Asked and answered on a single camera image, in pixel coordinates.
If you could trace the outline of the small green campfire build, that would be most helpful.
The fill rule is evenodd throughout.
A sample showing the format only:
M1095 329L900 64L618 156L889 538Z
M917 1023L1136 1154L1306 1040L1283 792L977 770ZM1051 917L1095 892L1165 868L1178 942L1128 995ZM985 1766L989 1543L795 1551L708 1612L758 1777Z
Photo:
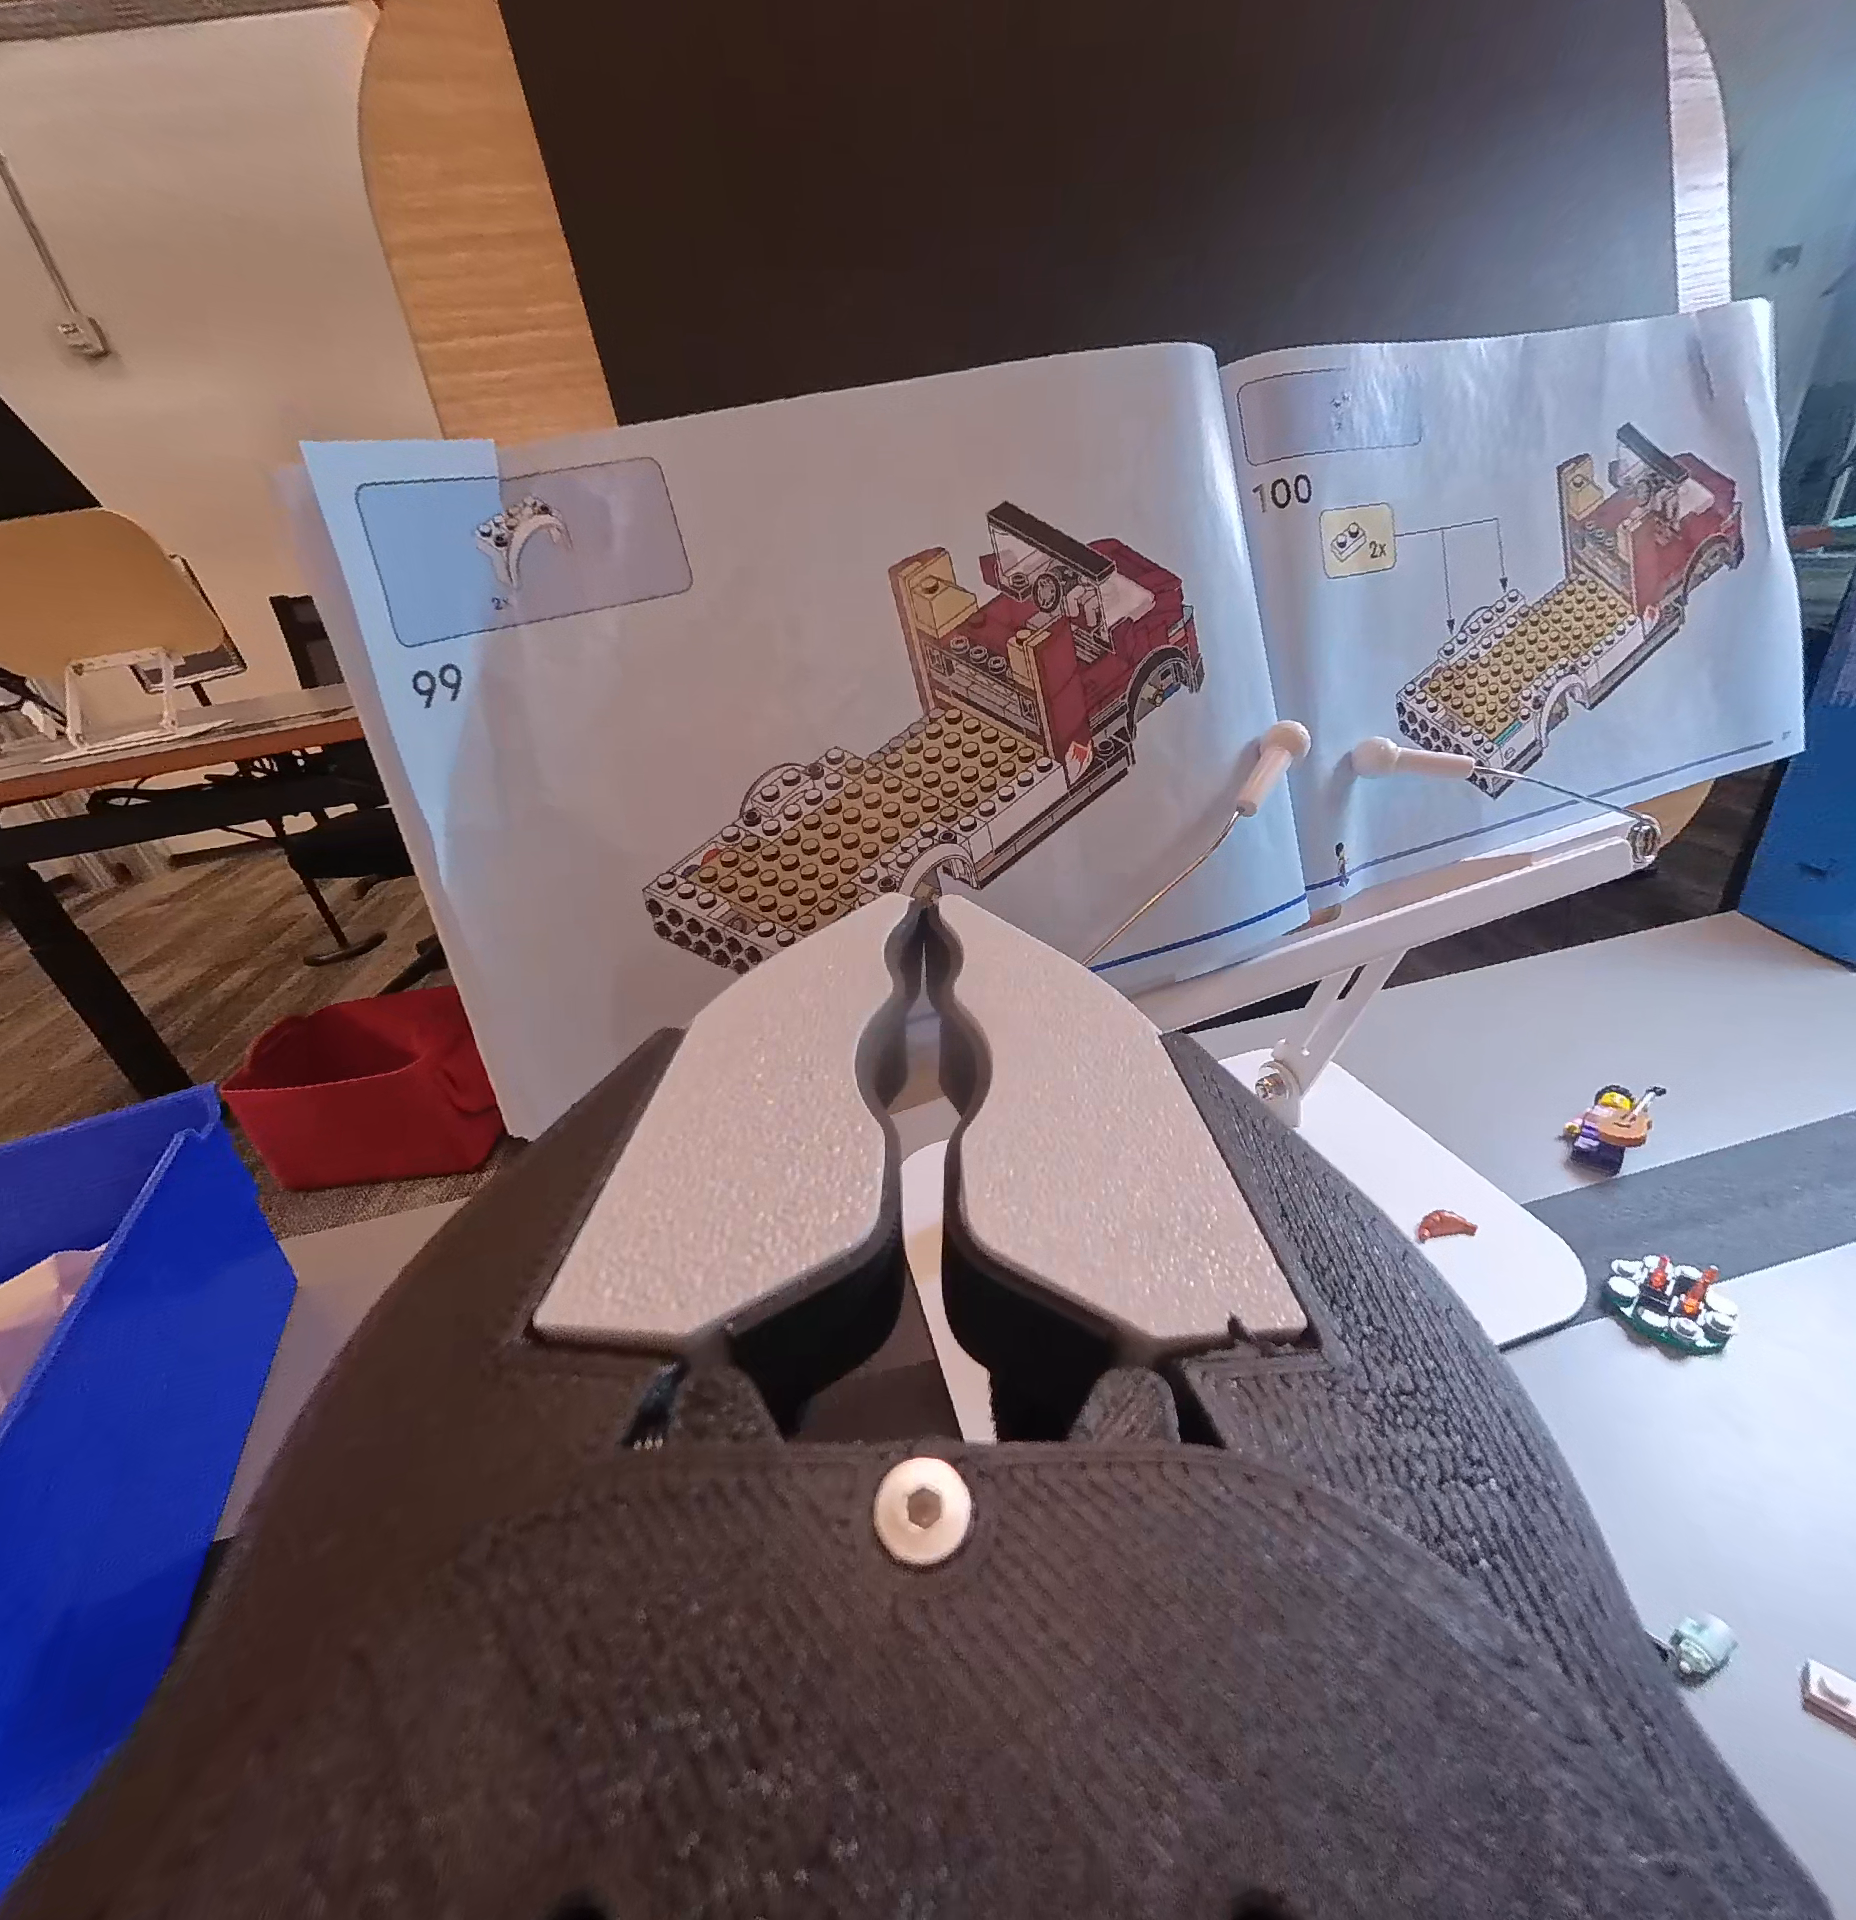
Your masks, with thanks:
M1710 1356L1738 1332L1738 1303L1719 1293L1716 1264L1685 1264L1660 1254L1619 1257L1603 1285L1606 1309L1630 1330L1670 1349Z

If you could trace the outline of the red storage bin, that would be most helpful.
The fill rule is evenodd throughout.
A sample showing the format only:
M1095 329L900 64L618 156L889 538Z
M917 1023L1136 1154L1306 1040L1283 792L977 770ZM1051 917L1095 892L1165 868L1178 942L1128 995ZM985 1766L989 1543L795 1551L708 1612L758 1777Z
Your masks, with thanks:
M251 1042L222 1095L289 1191L482 1165L503 1136L457 988L334 1002Z

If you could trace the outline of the building instruction booklet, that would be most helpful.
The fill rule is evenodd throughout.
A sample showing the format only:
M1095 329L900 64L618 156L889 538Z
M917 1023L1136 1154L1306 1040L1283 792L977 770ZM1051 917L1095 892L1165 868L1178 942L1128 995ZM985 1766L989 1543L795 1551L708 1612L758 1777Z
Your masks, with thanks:
M509 1132L922 877L1147 995L1797 753L1766 299L308 442Z

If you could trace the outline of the blue toy set box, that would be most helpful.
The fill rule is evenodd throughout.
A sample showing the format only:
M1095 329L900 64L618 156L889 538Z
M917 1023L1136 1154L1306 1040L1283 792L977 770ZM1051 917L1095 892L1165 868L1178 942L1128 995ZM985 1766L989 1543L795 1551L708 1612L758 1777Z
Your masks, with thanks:
M1856 570L1738 910L1856 970Z

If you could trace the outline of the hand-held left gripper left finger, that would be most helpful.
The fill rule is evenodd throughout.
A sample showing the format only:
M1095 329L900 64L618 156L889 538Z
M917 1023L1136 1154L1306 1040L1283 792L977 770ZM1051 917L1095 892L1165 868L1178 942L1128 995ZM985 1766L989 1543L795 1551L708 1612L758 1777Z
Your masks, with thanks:
M889 1325L891 1101L922 903L881 895L739 975L685 1027L530 1326L708 1345L795 1314Z

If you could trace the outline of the clear acrylic stand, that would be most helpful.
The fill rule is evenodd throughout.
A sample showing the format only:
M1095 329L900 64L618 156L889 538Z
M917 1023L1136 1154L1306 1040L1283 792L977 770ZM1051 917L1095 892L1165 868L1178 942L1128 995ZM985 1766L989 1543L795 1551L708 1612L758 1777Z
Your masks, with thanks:
M163 644L69 659L63 672L66 753L163 746L212 731L212 710L182 687L184 664Z

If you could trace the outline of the blue storage bin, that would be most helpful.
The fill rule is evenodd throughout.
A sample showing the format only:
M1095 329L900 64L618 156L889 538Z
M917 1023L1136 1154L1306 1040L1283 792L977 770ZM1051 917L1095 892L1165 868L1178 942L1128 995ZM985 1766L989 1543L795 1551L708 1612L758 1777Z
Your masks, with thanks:
M85 1250L0 1415L0 1899L172 1663L295 1294L211 1084L0 1144L0 1282Z

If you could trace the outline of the background table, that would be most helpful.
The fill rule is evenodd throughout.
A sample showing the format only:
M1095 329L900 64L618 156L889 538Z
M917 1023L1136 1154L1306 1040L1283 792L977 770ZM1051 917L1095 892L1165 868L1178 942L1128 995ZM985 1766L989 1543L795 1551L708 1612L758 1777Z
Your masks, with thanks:
M191 1078L99 949L69 918L42 866L342 804L349 782L324 764L309 770L303 760L365 739L363 718L338 689L212 704L211 710L217 719L212 731L169 742L72 755L63 741L30 739L0 753L0 815L25 804L142 787L167 776L237 768L230 780L138 789L113 808L85 806L73 815L0 824L0 917L142 1101L184 1092Z

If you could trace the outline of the white booklet stand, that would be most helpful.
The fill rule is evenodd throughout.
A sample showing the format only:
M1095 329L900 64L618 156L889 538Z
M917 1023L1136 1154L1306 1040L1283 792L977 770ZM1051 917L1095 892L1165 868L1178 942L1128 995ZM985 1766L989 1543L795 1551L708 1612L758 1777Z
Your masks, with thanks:
M1660 852L1663 825L1649 813L1574 793L1535 774L1517 774L1517 782L1570 806L1570 822L1527 824L1522 840L1501 852L1468 852L1417 877L1382 881L1349 904L1320 907L1306 928L1266 952L1146 990L1138 999L1160 1024L1191 1032L1208 1018L1233 1019L1244 1002L1310 990L1305 1008L1270 1048L1231 1056L1223 1069L1263 1095L1274 1116L1336 1165L1400 1233L1417 1234L1423 1215L1442 1206L1473 1222L1471 1234L1437 1236L1425 1250L1501 1348L1565 1325L1587 1297L1584 1264L1554 1229L1335 1056L1415 949L1637 874Z

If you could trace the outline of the background divider panel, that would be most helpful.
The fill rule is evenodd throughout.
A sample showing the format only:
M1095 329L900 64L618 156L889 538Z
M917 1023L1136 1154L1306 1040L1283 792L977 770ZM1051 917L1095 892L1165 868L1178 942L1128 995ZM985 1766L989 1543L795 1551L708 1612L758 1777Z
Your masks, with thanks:
M0 670L60 685L72 659L162 648L175 682L247 670L191 566L109 510L0 522Z

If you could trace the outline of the toy minifigure with guitar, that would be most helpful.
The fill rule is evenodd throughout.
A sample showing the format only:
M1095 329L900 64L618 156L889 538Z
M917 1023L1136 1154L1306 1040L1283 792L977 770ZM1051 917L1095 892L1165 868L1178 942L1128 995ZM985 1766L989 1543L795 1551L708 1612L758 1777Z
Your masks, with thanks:
M1649 1084L1641 1092L1614 1083L1605 1084L1588 1108L1565 1124L1567 1162L1605 1176L1619 1174L1628 1154L1651 1137L1654 1102L1664 1092L1660 1084Z

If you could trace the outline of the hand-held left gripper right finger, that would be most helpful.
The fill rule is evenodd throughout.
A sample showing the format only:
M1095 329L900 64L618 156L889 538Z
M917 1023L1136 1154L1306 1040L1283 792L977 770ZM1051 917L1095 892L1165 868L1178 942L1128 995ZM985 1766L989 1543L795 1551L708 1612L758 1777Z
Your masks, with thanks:
M1162 1029L1102 975L964 898L924 925L959 1113L945 1247L1141 1354L1306 1314Z

